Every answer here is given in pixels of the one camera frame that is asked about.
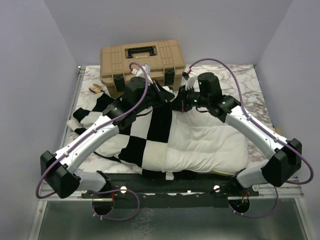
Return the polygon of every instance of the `white wall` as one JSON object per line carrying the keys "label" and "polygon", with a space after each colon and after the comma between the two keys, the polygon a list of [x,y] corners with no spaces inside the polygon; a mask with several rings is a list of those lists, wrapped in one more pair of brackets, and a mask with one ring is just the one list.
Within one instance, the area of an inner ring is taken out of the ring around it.
{"label": "white wall", "polygon": [[[302,153],[314,168],[314,180],[303,192],[320,238],[319,10],[319,0],[294,0],[256,72],[272,122],[286,137],[302,142]],[[300,179],[308,177],[304,165]]]}
{"label": "white wall", "polygon": [[101,47],[178,39],[187,63],[257,64],[292,0],[44,0],[79,65]]}
{"label": "white wall", "polygon": [[42,0],[2,0],[0,33],[0,239],[23,240],[40,155],[59,145],[78,69]]}

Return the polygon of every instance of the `cable connector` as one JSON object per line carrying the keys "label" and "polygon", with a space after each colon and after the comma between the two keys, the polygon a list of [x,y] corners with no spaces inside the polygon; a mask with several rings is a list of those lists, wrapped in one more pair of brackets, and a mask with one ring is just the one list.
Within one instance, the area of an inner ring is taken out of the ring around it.
{"label": "cable connector", "polygon": [[189,67],[186,67],[183,72],[182,72],[182,77],[188,81],[188,79],[190,78],[189,77],[189,74],[191,73],[191,69]]}
{"label": "cable connector", "polygon": [[[152,79],[151,79],[151,77],[149,76],[149,73],[150,73],[150,71],[151,71],[151,66],[148,65],[148,64],[145,64],[145,65],[143,65],[142,67],[143,67],[143,69],[145,70],[145,72],[146,72],[147,75],[148,75],[149,85],[150,85],[150,84],[153,84]],[[136,77],[145,78],[145,74],[144,74],[144,72],[143,72],[141,69],[137,70],[137,69],[133,68],[132,71],[131,71],[131,73],[134,74]]]}
{"label": "cable connector", "polygon": [[191,71],[188,74],[189,80],[186,82],[185,90],[189,90],[194,87],[196,80],[198,79],[198,75]]}

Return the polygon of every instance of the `white fabric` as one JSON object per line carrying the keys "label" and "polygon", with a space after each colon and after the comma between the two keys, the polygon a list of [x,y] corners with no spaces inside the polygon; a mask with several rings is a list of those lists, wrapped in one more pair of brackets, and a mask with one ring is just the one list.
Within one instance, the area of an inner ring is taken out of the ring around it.
{"label": "white fabric", "polygon": [[173,112],[164,170],[234,174],[248,164],[245,137],[209,113]]}

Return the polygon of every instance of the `black and white checkered fabric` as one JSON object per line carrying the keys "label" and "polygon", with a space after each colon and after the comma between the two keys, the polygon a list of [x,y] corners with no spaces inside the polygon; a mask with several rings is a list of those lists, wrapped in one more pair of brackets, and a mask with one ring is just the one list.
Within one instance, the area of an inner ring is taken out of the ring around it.
{"label": "black and white checkered fabric", "polygon": [[[73,113],[73,119],[69,120],[67,125],[81,135],[113,101],[114,99],[105,93],[92,95]],[[163,170],[173,117],[170,104],[157,109],[146,109],[139,115],[141,116],[138,116],[133,124],[102,144],[95,153],[106,159],[132,166],[135,172],[147,178],[193,179],[197,173],[191,170],[179,172]]]}

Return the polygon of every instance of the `marble surface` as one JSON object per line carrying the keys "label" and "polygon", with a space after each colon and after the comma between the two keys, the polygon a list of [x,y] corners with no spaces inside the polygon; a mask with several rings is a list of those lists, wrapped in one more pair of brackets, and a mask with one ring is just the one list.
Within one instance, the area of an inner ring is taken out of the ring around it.
{"label": "marble surface", "polygon": [[[229,67],[237,77],[246,109],[263,124],[272,129],[272,123],[253,65],[230,65]],[[194,66],[192,70],[196,74],[213,72],[219,78],[223,94],[231,95],[236,99],[239,99],[235,81],[223,66],[197,65]],[[86,67],[76,108],[82,106],[82,104],[92,96],[93,93],[90,92],[88,88],[92,87],[93,83],[99,84],[104,90],[107,90],[106,86],[102,85],[100,82],[100,66]],[[77,135],[74,132],[71,132],[68,142],[73,141],[76,137]],[[266,161],[261,151],[248,139],[247,145],[249,166]],[[134,171],[128,166],[107,160],[95,154],[91,154],[79,169],[87,172],[95,172],[97,170],[97,166],[100,166],[108,173],[134,173]]]}

